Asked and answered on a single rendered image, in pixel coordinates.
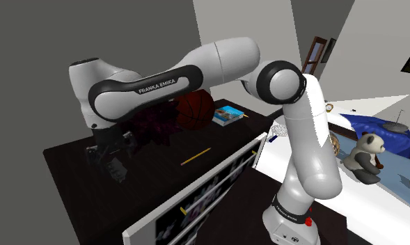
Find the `grey dish with antenna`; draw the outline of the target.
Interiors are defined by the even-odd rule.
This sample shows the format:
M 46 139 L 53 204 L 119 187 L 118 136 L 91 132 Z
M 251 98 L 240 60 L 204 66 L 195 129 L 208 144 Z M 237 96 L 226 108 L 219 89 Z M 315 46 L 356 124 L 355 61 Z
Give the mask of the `grey dish with antenna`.
M 399 122 L 400 116 L 403 111 L 404 111 L 403 109 L 400 110 L 396 121 L 387 121 L 382 125 L 382 127 L 385 130 L 396 133 L 396 134 L 407 134 L 409 127 Z

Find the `dark red basketball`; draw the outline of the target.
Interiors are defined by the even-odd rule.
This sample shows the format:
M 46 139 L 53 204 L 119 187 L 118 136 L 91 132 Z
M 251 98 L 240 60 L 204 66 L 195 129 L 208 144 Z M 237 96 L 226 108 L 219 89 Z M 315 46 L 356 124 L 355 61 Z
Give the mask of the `dark red basketball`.
M 214 100 L 206 90 L 197 90 L 174 99 L 178 105 L 177 123 L 188 130 L 207 127 L 214 117 Z

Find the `blue book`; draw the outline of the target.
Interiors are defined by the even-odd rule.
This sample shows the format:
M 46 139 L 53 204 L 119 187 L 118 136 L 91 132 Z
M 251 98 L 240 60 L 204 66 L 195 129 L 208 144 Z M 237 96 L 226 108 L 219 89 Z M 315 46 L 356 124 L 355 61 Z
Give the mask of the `blue book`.
M 231 106 L 223 106 L 214 112 L 213 122 L 226 126 L 244 117 L 244 112 Z

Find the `brown round plush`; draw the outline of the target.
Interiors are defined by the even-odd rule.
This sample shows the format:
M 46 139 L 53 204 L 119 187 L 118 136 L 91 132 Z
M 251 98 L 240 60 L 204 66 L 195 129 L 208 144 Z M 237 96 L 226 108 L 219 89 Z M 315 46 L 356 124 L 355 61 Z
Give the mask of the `brown round plush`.
M 340 142 L 338 140 L 338 137 L 333 132 L 330 132 L 329 134 L 330 134 L 331 144 L 333 146 L 334 155 L 338 156 L 340 152 Z

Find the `brown framed door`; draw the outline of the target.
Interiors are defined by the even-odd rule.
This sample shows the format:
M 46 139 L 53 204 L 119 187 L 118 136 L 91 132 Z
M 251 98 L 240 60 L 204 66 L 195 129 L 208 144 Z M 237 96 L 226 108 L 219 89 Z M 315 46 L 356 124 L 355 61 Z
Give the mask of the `brown framed door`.
M 318 36 L 314 37 L 312 45 L 310 46 L 308 55 L 306 57 L 306 60 L 303 64 L 303 67 L 301 70 L 302 73 L 314 74 L 326 43 L 327 43 L 326 39 L 323 39 Z

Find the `blue blanket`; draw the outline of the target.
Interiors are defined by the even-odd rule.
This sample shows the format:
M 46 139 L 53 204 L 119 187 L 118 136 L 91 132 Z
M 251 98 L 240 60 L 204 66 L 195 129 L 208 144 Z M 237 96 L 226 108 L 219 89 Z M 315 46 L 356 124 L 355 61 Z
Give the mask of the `blue blanket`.
M 383 128 L 385 120 L 370 116 L 358 116 L 341 113 L 355 130 L 357 137 L 361 137 L 363 132 L 375 133 L 384 140 L 384 147 L 387 151 L 396 155 L 410 159 L 410 131 L 405 133 L 390 132 Z

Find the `dark narrow wall picture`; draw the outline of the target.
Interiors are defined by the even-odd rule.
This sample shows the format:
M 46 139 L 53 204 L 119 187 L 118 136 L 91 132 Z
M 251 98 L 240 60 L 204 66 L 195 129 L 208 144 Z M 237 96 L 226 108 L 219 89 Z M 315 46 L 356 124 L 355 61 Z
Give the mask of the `dark narrow wall picture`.
M 336 39 L 335 38 L 331 38 L 326 49 L 324 52 L 324 55 L 322 57 L 321 63 L 326 63 L 329 60 L 329 57 L 331 55 L 331 52 L 333 51 L 333 48 L 336 44 Z

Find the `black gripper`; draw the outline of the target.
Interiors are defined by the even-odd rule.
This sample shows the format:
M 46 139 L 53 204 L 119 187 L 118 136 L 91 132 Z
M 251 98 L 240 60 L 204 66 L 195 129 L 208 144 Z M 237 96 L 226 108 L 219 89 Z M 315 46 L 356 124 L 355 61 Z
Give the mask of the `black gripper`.
M 92 129 L 95 145 L 85 149 L 86 159 L 90 166 L 100 166 L 101 159 L 119 150 L 132 149 L 132 133 L 123 132 L 120 126 L 105 129 Z M 109 175 L 118 183 L 126 179 L 127 169 L 114 157 L 105 164 Z

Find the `panda plush toy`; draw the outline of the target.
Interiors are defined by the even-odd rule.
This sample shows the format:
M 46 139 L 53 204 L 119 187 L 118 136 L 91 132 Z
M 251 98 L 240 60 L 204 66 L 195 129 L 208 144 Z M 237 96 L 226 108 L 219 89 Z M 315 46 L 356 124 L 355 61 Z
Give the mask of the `panda plush toy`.
M 384 151 L 384 140 L 380 136 L 374 132 L 363 132 L 356 146 L 342 160 L 342 164 L 358 181 L 366 185 L 376 184 L 381 180 L 378 174 L 384 167 L 377 159 L 377 154 Z

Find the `white bed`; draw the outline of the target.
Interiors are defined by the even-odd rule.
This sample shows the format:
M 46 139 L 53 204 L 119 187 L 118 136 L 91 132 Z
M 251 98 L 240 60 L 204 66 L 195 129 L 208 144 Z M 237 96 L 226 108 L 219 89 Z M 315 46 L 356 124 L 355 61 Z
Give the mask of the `white bed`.
M 375 97 L 360 100 L 328 102 L 333 105 L 329 122 L 337 123 L 340 142 L 337 162 L 342 191 L 330 200 L 317 200 L 324 206 L 347 217 L 347 227 L 373 245 L 410 245 L 410 159 L 385 151 L 378 158 L 384 165 L 381 182 L 364 185 L 348 171 L 340 159 L 356 145 L 355 131 L 340 113 L 374 116 L 409 95 Z M 258 160 L 256 170 L 282 182 L 291 155 L 287 136 L 278 136 L 272 143 L 271 130 Z

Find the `dark chest of drawers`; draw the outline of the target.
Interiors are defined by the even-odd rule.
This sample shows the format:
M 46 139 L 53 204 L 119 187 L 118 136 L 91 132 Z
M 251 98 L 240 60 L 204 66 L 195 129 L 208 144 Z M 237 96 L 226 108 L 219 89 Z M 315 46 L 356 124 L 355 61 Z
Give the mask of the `dark chest of drawers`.
M 121 245 L 123 230 L 271 127 L 271 118 L 225 99 L 215 103 L 225 105 L 249 118 L 224 127 L 211 122 L 200 130 L 184 129 L 170 135 L 169 146 L 149 143 L 132 157 L 116 152 L 127 169 L 121 183 L 88 164 L 85 149 L 94 145 L 92 137 L 44 150 L 79 245 Z M 207 148 L 212 149 L 180 165 Z

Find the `dark purple leafy plant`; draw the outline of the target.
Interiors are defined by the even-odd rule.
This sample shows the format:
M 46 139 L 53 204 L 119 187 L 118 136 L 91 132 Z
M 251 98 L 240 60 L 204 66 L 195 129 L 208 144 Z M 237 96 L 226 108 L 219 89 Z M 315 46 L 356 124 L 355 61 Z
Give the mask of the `dark purple leafy plant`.
M 151 141 L 157 145 L 170 145 L 170 135 L 182 131 L 177 124 L 178 104 L 177 101 L 156 104 L 136 113 L 132 119 L 123 123 L 123 127 L 133 133 L 137 148 Z

